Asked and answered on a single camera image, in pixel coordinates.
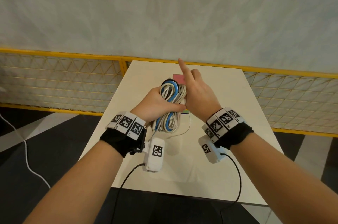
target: black cable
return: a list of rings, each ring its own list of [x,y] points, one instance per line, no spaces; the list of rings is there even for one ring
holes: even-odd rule
[[[118,190],[118,192],[117,192],[117,195],[116,195],[116,199],[115,199],[114,210],[113,210],[113,212],[112,212],[112,221],[114,220],[115,211],[116,211],[116,205],[117,205],[117,199],[119,198],[119,194],[120,194],[121,188],[123,187],[124,183],[125,183],[126,180],[128,179],[129,175],[131,175],[132,172],[133,172],[137,167],[142,166],[142,165],[146,165],[146,164],[145,164],[145,163],[142,163],[142,164],[139,164],[139,165],[135,166],[135,167],[133,168],[133,170],[131,170],[131,171],[129,172],[129,174],[127,175],[127,177],[124,179],[124,181],[123,181],[121,187],[119,188],[119,190]]]
[[[241,191],[242,191],[242,178],[241,178],[241,173],[239,172],[239,169],[238,169],[236,163],[234,162],[234,160],[233,160],[229,155],[227,155],[227,154],[221,153],[221,155],[226,155],[228,158],[230,158],[230,160],[234,163],[234,166],[236,166],[236,169],[237,169],[238,175],[239,175],[239,192],[238,192],[238,197],[237,197],[237,199],[236,199],[234,202],[232,202],[231,205],[229,205],[229,206],[227,206],[227,207],[224,207],[224,208],[221,208],[221,209],[220,209],[220,214],[221,214],[221,219],[222,219],[222,224],[223,224],[224,222],[223,222],[222,210],[223,210],[223,209],[227,210],[227,209],[229,209],[231,206],[233,206],[236,202],[238,202],[239,197],[241,196]]]

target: wristband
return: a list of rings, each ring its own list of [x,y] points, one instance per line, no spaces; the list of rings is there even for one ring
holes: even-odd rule
[[[147,130],[145,121],[130,112],[119,112],[106,126],[100,139],[118,151],[122,157],[127,153],[142,152]]]
[[[229,107],[213,114],[202,129],[216,147],[222,146],[228,150],[232,145],[241,143],[249,133],[254,132],[245,123],[244,118]]]

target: floor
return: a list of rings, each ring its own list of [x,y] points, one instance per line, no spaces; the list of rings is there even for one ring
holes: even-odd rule
[[[0,108],[27,139],[33,170],[54,185],[78,160],[100,117]],[[338,138],[278,133],[285,155],[338,193]],[[27,170],[24,145],[0,120],[0,209],[4,223],[22,223],[47,186]],[[110,223],[116,198],[112,188],[95,223]],[[268,208],[144,191],[122,190],[114,223],[281,223]]]

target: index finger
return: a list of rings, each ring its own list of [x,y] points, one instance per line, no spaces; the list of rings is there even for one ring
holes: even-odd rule
[[[180,68],[182,70],[182,73],[184,75],[184,80],[186,81],[186,83],[191,83],[192,81],[194,81],[194,77],[190,71],[190,69],[187,67],[187,65],[184,63],[184,61],[182,59],[179,59],[179,65]]]

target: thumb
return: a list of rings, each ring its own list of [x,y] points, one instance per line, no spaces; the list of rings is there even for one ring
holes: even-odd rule
[[[187,107],[179,103],[169,103],[168,102],[168,112],[183,112]]]

